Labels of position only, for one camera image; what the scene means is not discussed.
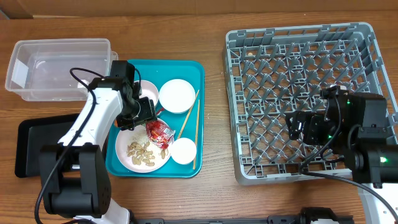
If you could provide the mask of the pile of rice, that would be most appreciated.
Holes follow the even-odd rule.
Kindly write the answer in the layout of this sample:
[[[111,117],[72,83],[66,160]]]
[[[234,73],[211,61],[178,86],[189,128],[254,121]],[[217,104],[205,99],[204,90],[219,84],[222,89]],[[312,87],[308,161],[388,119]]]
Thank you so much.
[[[129,140],[131,142],[137,142],[139,143],[141,146],[147,144],[147,142],[149,141],[148,137],[147,137],[147,131],[146,128],[144,126],[137,126],[134,128],[133,131],[131,131]]]

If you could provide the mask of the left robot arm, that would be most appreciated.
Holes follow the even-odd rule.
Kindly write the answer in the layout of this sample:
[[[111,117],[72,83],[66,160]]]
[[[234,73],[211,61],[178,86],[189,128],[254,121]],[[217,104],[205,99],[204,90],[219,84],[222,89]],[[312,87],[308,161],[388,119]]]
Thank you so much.
[[[108,76],[95,73],[87,101],[70,130],[39,154],[41,191],[34,218],[41,222],[40,206],[69,223],[135,223],[133,213],[111,197],[111,181],[103,156],[112,125],[121,130],[157,119],[155,104],[141,96],[138,69],[126,60],[114,60]]]

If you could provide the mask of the white paper cup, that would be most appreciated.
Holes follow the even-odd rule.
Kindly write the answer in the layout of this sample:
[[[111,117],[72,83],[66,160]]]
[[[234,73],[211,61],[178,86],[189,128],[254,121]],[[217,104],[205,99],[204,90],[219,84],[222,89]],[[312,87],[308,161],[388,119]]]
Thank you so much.
[[[197,154],[196,144],[189,138],[179,138],[169,146],[172,159],[181,165],[191,163]]]

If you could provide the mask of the pile of peanuts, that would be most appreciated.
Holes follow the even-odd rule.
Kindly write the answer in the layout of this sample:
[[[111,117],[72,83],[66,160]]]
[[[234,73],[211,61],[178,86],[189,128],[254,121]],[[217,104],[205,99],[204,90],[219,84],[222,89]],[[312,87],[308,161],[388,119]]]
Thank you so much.
[[[167,149],[161,149],[150,141],[132,142],[127,146],[126,154],[136,166],[155,167],[166,162]]]

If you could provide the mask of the large pink plate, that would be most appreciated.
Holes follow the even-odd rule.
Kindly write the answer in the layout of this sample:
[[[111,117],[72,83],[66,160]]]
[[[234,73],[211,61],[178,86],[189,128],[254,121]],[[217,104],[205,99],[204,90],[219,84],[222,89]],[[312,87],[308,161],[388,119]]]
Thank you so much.
[[[163,167],[171,158],[171,155],[169,153],[169,155],[166,157],[166,162],[160,166],[155,166],[155,167],[133,165],[131,158],[128,157],[126,154],[127,146],[130,145],[130,143],[132,143],[129,140],[130,134],[131,134],[130,130],[120,131],[117,135],[116,143],[115,143],[116,155],[117,155],[119,161],[121,162],[121,164],[125,168],[127,168],[133,172],[137,172],[137,173],[149,173],[149,172],[153,172],[153,171]]]

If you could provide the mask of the red snack wrapper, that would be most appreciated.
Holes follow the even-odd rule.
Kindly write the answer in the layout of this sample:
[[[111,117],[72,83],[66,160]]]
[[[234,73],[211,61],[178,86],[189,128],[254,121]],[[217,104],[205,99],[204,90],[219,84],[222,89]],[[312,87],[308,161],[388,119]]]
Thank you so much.
[[[166,150],[174,140],[175,131],[165,121],[157,118],[155,121],[146,123],[146,133],[150,142]]]

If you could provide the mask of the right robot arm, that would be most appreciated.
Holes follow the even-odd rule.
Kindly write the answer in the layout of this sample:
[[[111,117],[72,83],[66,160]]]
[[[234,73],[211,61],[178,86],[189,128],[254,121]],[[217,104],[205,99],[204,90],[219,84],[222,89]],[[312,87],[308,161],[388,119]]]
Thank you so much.
[[[299,173],[356,186],[367,223],[397,223],[397,145],[387,125],[387,100],[337,86],[322,90],[321,97],[328,103],[326,111],[285,116],[291,140],[302,137],[304,144],[321,147]],[[309,171],[309,163],[328,149],[351,171],[351,179]]]

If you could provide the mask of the white bowl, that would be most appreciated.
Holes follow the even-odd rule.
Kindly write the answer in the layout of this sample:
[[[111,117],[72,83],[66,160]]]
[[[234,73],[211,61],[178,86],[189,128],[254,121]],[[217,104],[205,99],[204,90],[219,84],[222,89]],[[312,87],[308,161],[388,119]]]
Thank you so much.
[[[175,114],[188,111],[194,104],[196,92],[193,86],[182,79],[173,79],[162,85],[159,102],[162,107]]]

